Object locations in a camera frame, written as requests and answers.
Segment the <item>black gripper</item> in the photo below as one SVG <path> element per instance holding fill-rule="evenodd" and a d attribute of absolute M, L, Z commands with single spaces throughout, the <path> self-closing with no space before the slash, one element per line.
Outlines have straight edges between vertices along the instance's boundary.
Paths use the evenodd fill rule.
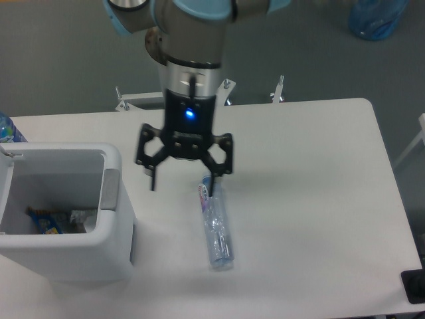
<path fill-rule="evenodd" d="M 216 193 L 215 183 L 233 173 L 234 140 L 231 133 L 212 135 L 215 96 L 195 97 L 165 91 L 164 126 L 160 130 L 148 123 L 141 125 L 135 163 L 151 178 L 150 190 L 155 191 L 157 167 L 169 156 L 197 160 L 210 173 L 209 193 Z M 148 145 L 161 139 L 163 145 L 149 154 Z"/>

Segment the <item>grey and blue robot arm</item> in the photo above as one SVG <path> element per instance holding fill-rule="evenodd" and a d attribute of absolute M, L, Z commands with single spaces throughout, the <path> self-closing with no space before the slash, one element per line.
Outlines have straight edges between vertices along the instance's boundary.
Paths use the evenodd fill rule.
<path fill-rule="evenodd" d="M 287 1 L 105 1 L 121 35 L 145 31 L 145 47 L 165 67 L 164 124 L 143 124 L 135 162 L 156 176 L 168 158 L 199 160 L 215 180 L 233 170 L 232 135 L 213 133 L 226 28 L 283 9 Z"/>

